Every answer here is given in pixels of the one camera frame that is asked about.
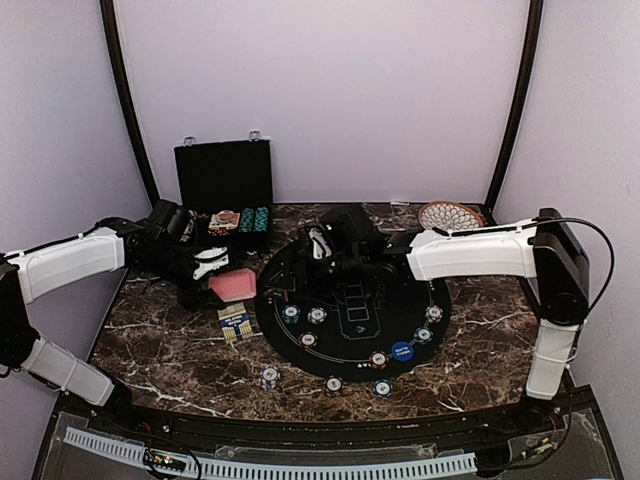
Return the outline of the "blue round blind button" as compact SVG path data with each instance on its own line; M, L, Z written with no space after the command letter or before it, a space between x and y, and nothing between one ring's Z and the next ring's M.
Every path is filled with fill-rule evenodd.
M391 348L392 357L399 362L408 362L414 357L414 348L409 342L396 342Z

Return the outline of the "blue tan chip stack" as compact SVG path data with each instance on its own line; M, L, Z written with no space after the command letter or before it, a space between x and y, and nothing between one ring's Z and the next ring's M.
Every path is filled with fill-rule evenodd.
M437 324L444 318L444 310L438 305L430 305L425 310L425 318L428 324Z
M307 320L313 325L320 325L327 319L328 313L323 307L313 307L309 310Z

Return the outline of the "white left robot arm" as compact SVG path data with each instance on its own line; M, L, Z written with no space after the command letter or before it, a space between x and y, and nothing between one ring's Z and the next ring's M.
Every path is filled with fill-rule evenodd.
M189 248L179 237L148 221L107 218L85 233L1 258L1 365L3 375L26 372L62 393L102 407L101 417L120 436L141 427L140 412L128 404L131 393L112 375L89 364L85 355L59 345L81 321L65 322L61 333L44 327L44 309L54 319L66 313L98 313L115 292L122 270L132 266L173 284L183 305L217 308L222 301L209 279L230 260L225 247Z

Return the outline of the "brown poker chip stack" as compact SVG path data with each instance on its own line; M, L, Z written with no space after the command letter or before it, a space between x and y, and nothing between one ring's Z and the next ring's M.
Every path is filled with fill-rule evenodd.
M327 395L339 395L343 390L343 380L338 376L330 376L326 379L324 390Z

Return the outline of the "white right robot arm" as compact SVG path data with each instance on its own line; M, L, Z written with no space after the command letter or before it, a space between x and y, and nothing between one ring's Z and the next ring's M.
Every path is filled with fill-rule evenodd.
M525 384L510 413L521 434L549 416L589 311L589 261L552 208L531 219L471 230L431 227L388 234L356 205L339 206L276 253L255 301L269 344L306 373L370 382L387 396L393 377L431 359L447 335L456 280L538 288L540 320Z

